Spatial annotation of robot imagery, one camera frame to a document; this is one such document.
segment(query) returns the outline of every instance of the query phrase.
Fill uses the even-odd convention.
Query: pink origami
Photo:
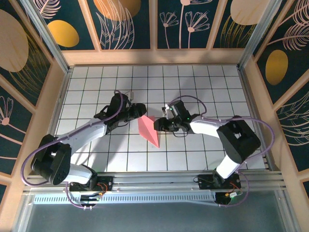
[[[139,133],[147,141],[155,145],[157,148],[160,148],[158,133],[154,129],[154,121],[154,116],[147,117],[143,115],[142,117],[138,118]]]

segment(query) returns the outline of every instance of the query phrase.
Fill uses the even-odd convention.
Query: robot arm
[[[226,156],[213,172],[213,181],[217,186],[223,184],[261,146],[260,140],[244,120],[227,123],[219,120],[206,121],[198,114],[190,115],[182,101],[175,101],[162,110],[166,116],[167,110],[170,110],[173,118],[158,119],[154,122],[155,130],[175,132],[182,129],[186,133],[206,134],[221,140]]]
[[[93,189],[97,184],[97,173],[87,166],[71,164],[70,158],[87,143],[116,129],[120,122],[129,122],[147,112],[144,104],[131,103],[128,96],[124,94],[122,97],[123,106],[116,117],[111,118],[121,105],[119,93],[112,97],[110,105],[79,128],[58,137],[50,134],[44,136],[39,147],[56,139],[60,139],[61,142],[39,151],[31,163],[32,170],[53,185],[66,181],[76,182],[85,185],[85,188]]]

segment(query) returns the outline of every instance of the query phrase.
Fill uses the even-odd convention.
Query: orange wire
[[[103,184],[103,185],[106,187],[106,190],[105,190],[105,191],[104,191],[103,186],[102,186],[102,185],[100,185],[99,183],[97,183],[97,185],[99,185],[99,186],[102,188],[102,190],[103,190],[103,194],[104,194],[105,192],[107,192],[108,187],[107,187],[107,185],[106,185],[106,184],[104,184],[104,183],[101,183],[101,184]]]
[[[242,190],[241,190],[240,188],[238,188],[236,185],[234,185],[232,182],[230,182],[230,184],[231,184],[232,186],[234,186],[234,188],[237,188],[239,191],[242,192]]]

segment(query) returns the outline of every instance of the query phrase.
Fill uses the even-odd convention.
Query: white grid board
[[[161,107],[180,95],[200,98],[207,117],[250,116],[236,66],[170,65],[75,67],[61,110],[56,134],[67,133],[86,123],[108,105],[113,91],[134,92],[134,103],[144,103],[147,115],[162,117]],[[191,114],[203,106],[182,98]],[[71,162],[97,172],[212,170],[224,158],[218,138],[189,134],[176,138],[159,132],[160,148],[139,135],[137,120],[117,128],[75,153]],[[256,157],[242,169],[265,169],[265,157]]]

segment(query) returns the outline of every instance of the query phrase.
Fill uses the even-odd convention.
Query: orange circle
[[[126,15],[122,13],[121,6],[124,9],[124,13],[126,13],[126,8],[128,9],[131,17],[137,15],[140,11],[140,0],[94,0],[93,2],[102,15],[115,21],[126,19]]]

